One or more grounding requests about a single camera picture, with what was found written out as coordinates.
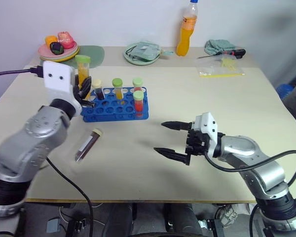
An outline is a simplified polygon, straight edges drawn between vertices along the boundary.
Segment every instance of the white wall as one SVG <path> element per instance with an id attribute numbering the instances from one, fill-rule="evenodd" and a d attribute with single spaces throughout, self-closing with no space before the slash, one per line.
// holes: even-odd
<path id="1" fill-rule="evenodd" d="M 174 46 L 188 0 L 0 0 L 0 71 L 23 68 L 47 35 L 124 46 Z M 227 39 L 247 49 L 274 86 L 296 75 L 296 0 L 200 0 L 191 46 Z M 0 77 L 0 96 L 15 76 Z"/>

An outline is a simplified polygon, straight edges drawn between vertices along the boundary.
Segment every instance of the screwdriver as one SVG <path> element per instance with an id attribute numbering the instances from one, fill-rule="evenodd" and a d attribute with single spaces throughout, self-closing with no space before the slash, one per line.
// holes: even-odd
<path id="1" fill-rule="evenodd" d="M 228 51 L 223 51 L 223 52 L 218 52 L 217 54 L 214 55 L 209 55 L 209 56 L 203 56 L 203 57 L 198 57 L 199 58 L 207 58 L 207 57 L 212 57 L 212 56 L 216 56 L 216 55 L 221 55 L 221 54 L 229 54 L 229 55 L 234 55 L 236 57 L 236 59 L 242 58 L 243 55 L 246 54 L 246 50 L 245 49 L 234 49 L 234 50 L 228 50 Z"/>

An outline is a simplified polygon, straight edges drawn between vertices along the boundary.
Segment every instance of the green test tube cap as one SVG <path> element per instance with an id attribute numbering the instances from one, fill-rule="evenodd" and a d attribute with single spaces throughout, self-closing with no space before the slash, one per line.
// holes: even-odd
<path id="1" fill-rule="evenodd" d="M 114 87 L 122 87 L 123 81 L 122 81 L 121 78 L 114 78 L 112 80 L 112 84 L 113 84 Z"/>
<path id="2" fill-rule="evenodd" d="M 133 85 L 134 85 L 134 87 L 142 87 L 142 85 L 143 85 L 143 79 L 141 79 L 141 78 L 134 78 L 133 79 Z"/>
<path id="3" fill-rule="evenodd" d="M 91 58 L 86 55 L 76 55 L 74 58 L 79 63 L 91 63 Z"/>
<path id="4" fill-rule="evenodd" d="M 144 93 L 141 90 L 136 90 L 133 94 L 134 100 L 143 100 L 144 99 Z"/>

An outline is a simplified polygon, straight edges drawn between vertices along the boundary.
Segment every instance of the test tube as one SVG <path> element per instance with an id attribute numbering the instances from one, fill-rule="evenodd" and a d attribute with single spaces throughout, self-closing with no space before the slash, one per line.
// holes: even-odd
<path id="1" fill-rule="evenodd" d="M 123 81 L 121 78 L 114 78 L 112 81 L 112 84 L 114 86 L 115 89 L 115 94 L 116 94 L 116 98 L 118 100 L 122 100 L 123 99 Z"/>
<path id="2" fill-rule="evenodd" d="M 89 152 L 89 150 L 92 148 L 92 146 L 99 139 L 100 136 L 102 136 L 102 132 L 100 130 L 94 129 L 92 131 L 91 135 L 75 154 L 76 162 L 81 161 L 85 157 L 85 155 Z"/>
<path id="3" fill-rule="evenodd" d="M 136 112 L 142 112 L 144 110 L 144 93 L 141 90 L 137 90 L 133 94 L 134 97 L 134 105 Z"/>
<path id="4" fill-rule="evenodd" d="M 142 90 L 143 79 L 141 79 L 141 78 L 134 78 L 133 79 L 133 86 L 134 86 L 134 91 Z"/>
<path id="5" fill-rule="evenodd" d="M 101 86 L 101 80 L 100 79 L 95 79 L 92 81 L 92 87 L 94 88 L 94 92 L 97 95 L 97 98 L 99 100 L 104 100 L 105 95 L 103 92 L 103 88 Z"/>
<path id="6" fill-rule="evenodd" d="M 84 79 L 90 76 L 89 67 L 91 58 L 85 55 L 76 55 L 74 58 L 78 66 L 79 87 L 81 87 L 81 84 L 83 83 Z"/>

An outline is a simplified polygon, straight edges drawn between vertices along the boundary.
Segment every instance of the cable connector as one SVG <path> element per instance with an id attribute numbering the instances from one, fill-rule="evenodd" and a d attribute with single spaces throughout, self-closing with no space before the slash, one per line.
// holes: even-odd
<path id="1" fill-rule="evenodd" d="M 39 78 L 43 78 L 43 67 L 42 66 L 37 66 L 30 68 L 30 73 L 36 74 Z"/>

